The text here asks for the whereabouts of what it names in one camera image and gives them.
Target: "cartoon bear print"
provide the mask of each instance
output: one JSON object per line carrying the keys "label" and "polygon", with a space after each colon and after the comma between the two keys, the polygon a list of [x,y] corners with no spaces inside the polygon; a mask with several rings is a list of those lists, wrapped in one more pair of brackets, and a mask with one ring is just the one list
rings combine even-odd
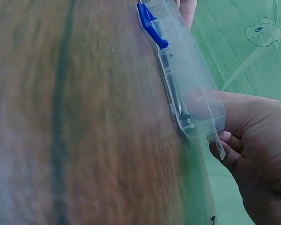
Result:
{"label": "cartoon bear print", "polygon": [[259,19],[259,24],[247,27],[244,33],[249,41],[259,47],[269,47],[273,42],[281,45],[281,29],[271,18]]}

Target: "wood grain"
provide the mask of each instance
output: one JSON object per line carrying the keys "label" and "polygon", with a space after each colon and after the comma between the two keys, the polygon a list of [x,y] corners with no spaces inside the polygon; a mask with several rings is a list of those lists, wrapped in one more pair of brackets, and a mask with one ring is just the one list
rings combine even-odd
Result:
{"label": "wood grain", "polygon": [[0,225],[194,224],[205,210],[135,4],[0,0]]}

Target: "hand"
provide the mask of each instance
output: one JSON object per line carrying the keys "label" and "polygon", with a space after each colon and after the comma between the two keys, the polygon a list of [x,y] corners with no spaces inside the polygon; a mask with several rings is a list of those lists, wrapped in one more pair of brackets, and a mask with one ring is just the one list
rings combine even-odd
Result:
{"label": "hand", "polygon": [[[221,92],[226,108],[221,162],[257,225],[281,225],[281,101]],[[212,154],[218,159],[214,143]]]}
{"label": "hand", "polygon": [[192,26],[193,17],[197,6],[197,0],[175,0],[180,13],[188,29]]}

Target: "blue plastic latch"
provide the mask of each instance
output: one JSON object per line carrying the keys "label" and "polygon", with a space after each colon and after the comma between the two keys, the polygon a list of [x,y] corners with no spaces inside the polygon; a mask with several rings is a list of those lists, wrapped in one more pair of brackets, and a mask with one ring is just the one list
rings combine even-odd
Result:
{"label": "blue plastic latch", "polygon": [[160,48],[166,48],[169,46],[169,42],[165,39],[162,39],[161,36],[157,33],[157,31],[153,28],[152,21],[157,18],[152,15],[150,10],[147,8],[145,4],[137,3],[137,9],[140,14],[140,20],[144,29],[148,32],[148,34],[152,37],[152,39],[156,42],[156,44]]}

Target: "clear plastic box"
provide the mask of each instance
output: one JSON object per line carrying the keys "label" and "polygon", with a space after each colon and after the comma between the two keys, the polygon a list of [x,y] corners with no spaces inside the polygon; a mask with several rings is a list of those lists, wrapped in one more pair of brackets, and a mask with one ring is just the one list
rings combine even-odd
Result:
{"label": "clear plastic box", "polygon": [[225,108],[177,5],[174,0],[142,0],[137,9],[140,26],[159,59],[170,109],[178,127],[190,140],[203,136],[214,140],[223,159],[225,152],[219,138],[224,131]]}

